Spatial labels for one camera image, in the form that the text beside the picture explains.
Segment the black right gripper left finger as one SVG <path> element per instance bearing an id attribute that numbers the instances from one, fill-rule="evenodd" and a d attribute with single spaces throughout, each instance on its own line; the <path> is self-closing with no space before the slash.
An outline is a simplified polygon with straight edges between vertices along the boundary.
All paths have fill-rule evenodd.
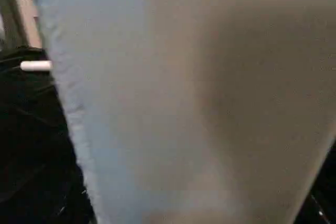
<path id="1" fill-rule="evenodd" d="M 8 223 L 92 223 L 70 142 L 39 143 L 7 163 Z"/>

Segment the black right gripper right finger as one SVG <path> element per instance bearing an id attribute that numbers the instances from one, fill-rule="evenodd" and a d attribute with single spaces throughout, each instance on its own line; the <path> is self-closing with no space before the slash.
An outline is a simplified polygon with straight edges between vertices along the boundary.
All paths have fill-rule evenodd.
<path id="1" fill-rule="evenodd" d="M 328 151 L 301 214 L 301 223 L 335 223 L 335 145 Z"/>

